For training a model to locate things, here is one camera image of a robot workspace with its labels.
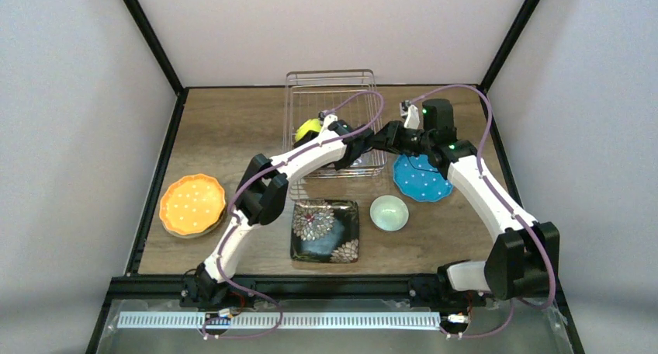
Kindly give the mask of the yellow green bowl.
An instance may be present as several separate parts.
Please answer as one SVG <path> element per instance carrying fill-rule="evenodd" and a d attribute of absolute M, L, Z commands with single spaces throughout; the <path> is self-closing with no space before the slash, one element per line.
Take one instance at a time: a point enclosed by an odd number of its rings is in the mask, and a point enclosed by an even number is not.
<path fill-rule="evenodd" d="M 319 135 L 323 123 L 318 118 L 308 119 L 295 132 L 294 146 L 305 144 Z"/>

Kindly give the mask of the metal wire dish rack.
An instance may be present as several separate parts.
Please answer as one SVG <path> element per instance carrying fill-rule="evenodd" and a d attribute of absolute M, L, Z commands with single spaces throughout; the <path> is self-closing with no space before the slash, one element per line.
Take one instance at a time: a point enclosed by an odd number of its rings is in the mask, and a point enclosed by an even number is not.
<path fill-rule="evenodd" d="M 296 130 L 321 111 L 333 109 L 351 95 L 375 91 L 376 76 L 371 69 L 291 71 L 286 75 L 283 150 L 293 149 Z M 381 151 L 369 151 L 344 170 L 325 165 L 310 173 L 308 179 L 377 176 L 385 167 Z"/>

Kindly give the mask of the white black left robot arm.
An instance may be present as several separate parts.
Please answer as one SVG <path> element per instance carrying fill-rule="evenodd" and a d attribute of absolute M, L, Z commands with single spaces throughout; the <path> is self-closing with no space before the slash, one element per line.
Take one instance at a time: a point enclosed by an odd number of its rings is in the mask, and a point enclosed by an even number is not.
<path fill-rule="evenodd" d="M 227 204 L 227 229 L 215 249 L 200 263 L 186 289 L 200 304 L 217 306 L 230 288 L 275 303 L 270 296 L 232 280 L 244 249 L 255 231 L 276 220 L 283 212 L 289 185 L 312 171 L 333 164 L 344 168 L 368 149 L 373 135 L 372 119 L 351 130 L 334 116 L 326 115 L 320 133 L 299 147 L 267 158 L 255 155 Z"/>

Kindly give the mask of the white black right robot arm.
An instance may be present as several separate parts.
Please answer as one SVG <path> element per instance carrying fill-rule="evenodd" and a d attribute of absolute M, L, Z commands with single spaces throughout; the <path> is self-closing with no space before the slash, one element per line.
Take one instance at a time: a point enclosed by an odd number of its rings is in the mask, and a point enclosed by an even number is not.
<path fill-rule="evenodd" d="M 490 293 L 499 300 L 527 300 L 547 292 L 542 307 L 557 291 L 559 231 L 539 223 L 520 207 L 490 174 L 481 153 L 457 138 L 452 104 L 446 99 L 422 103 L 421 127 L 411 124 L 412 106 L 404 105 L 408 120 L 390 121 L 368 139 L 372 149 L 392 154 L 424 155 L 467 199 L 484 222 L 493 247 L 482 262 L 453 262 L 440 268 L 453 291 Z"/>

